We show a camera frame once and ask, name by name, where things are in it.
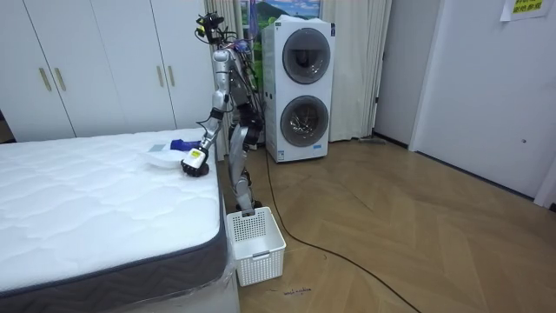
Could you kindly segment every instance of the cabinet handle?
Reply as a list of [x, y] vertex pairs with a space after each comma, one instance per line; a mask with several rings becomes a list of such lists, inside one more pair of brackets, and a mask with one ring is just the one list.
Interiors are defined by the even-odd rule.
[[156, 66], [156, 71], [158, 71], [158, 81], [160, 82], [160, 86], [164, 87], [164, 81], [162, 80], [162, 71], [160, 70], [160, 66]]
[[171, 67], [171, 66], [168, 67], [168, 73], [170, 73], [170, 83], [172, 84], [172, 87], [174, 87], [174, 86], [175, 86], [175, 83], [174, 83], [174, 72], [172, 71], [172, 67]]
[[56, 72], [56, 77], [58, 77], [58, 82], [60, 83], [60, 88], [62, 88], [63, 91], [66, 91], [66, 84], [63, 83], [63, 78], [62, 78], [62, 74], [60, 73], [60, 69], [55, 68], [54, 71]]
[[50, 87], [49, 79], [46, 77], [46, 73], [44, 72], [44, 69], [39, 68], [38, 71], [41, 72], [41, 77], [43, 77], [43, 82], [44, 82], [44, 86], [46, 87], [46, 90], [52, 91], [52, 87]]

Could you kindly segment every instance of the grey mattress border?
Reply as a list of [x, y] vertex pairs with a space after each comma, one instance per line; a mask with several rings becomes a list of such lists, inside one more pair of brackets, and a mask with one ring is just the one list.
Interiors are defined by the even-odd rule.
[[[214, 281], [222, 276], [228, 261], [220, 188], [219, 197], [220, 229], [208, 242], [105, 270], [0, 292], [0, 312], [100, 312]], [[183, 271], [191, 267], [191, 272]], [[152, 275], [141, 278], [143, 273], [157, 271], [162, 272], [157, 274], [161, 275], [159, 280]]]

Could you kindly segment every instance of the mattress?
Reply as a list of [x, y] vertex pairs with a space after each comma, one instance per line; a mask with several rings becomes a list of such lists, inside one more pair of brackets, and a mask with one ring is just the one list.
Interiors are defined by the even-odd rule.
[[0, 312], [100, 312], [221, 276], [214, 148], [199, 178], [141, 157], [202, 134], [0, 145]]

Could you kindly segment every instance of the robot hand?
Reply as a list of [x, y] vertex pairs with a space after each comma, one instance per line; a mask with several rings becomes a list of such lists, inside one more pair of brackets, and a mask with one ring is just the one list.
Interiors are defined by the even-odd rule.
[[208, 158], [208, 150], [202, 147], [192, 149], [182, 160], [182, 169], [189, 176], [205, 176], [209, 173], [209, 165], [207, 164]]

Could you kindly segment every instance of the yellow note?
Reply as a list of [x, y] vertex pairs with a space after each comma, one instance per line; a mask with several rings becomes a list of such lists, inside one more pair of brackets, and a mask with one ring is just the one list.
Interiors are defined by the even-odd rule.
[[534, 10], [540, 10], [542, 0], [515, 0], [513, 13], [525, 13]]

